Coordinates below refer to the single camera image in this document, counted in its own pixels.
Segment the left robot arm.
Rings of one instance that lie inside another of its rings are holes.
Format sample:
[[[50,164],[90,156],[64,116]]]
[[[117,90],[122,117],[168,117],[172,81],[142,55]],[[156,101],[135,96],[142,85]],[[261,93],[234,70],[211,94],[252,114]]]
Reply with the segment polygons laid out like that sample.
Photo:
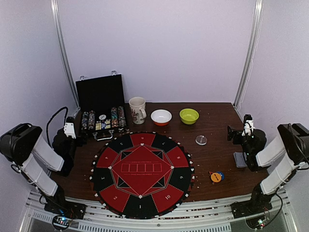
[[[74,167],[80,140],[75,135],[73,123],[64,124],[52,145],[43,138],[41,127],[22,123],[0,137],[0,152],[12,163],[15,172],[37,187],[50,206],[64,215],[70,209],[70,202],[66,201],[63,188],[48,176],[38,161],[59,175],[68,176]]]

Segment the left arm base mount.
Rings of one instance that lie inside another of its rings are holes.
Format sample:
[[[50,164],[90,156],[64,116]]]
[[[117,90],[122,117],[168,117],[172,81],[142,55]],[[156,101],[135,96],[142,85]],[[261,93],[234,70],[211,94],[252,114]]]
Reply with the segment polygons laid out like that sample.
[[[67,218],[83,219],[86,205],[66,200],[63,204],[60,204],[51,199],[46,199],[44,210]]]

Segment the clear dealer button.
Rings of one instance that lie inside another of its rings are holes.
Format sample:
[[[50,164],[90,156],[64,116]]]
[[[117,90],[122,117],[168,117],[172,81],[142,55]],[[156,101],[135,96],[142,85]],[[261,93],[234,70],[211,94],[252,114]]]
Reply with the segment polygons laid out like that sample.
[[[196,137],[196,143],[198,145],[206,145],[207,144],[207,138],[204,135],[198,135]]]

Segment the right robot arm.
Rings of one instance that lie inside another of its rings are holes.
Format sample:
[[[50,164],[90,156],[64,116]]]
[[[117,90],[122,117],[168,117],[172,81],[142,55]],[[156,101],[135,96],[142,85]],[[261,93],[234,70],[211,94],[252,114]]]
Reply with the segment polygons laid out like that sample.
[[[227,139],[240,145],[242,152],[233,154],[238,168],[252,172],[271,168],[271,173],[253,189],[248,201],[231,204],[235,216],[246,212],[256,214],[271,209],[271,199],[280,187],[287,184],[297,171],[305,170],[309,162],[309,130],[300,123],[280,124],[278,135],[267,142],[266,134],[248,120],[243,130],[227,127]]]

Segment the orange big blind button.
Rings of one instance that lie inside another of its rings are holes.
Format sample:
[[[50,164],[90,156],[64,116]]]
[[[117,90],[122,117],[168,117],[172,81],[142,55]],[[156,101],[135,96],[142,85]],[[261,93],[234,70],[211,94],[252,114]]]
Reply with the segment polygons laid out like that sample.
[[[219,183],[222,180],[222,176],[219,173],[211,173],[210,178],[213,183]]]

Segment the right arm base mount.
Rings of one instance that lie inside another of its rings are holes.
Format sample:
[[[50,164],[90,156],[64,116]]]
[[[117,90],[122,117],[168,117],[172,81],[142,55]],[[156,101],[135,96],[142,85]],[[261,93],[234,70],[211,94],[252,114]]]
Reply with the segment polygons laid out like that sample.
[[[263,213],[266,209],[271,210],[271,202],[254,201],[250,199],[243,202],[234,202],[230,205],[234,218],[247,217]]]

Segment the blue small blind button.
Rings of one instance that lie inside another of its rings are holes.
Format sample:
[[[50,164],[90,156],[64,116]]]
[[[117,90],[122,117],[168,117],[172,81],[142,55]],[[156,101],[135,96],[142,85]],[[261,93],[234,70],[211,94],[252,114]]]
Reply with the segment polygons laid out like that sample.
[[[222,181],[225,179],[225,176],[222,172],[218,172],[222,176]]]

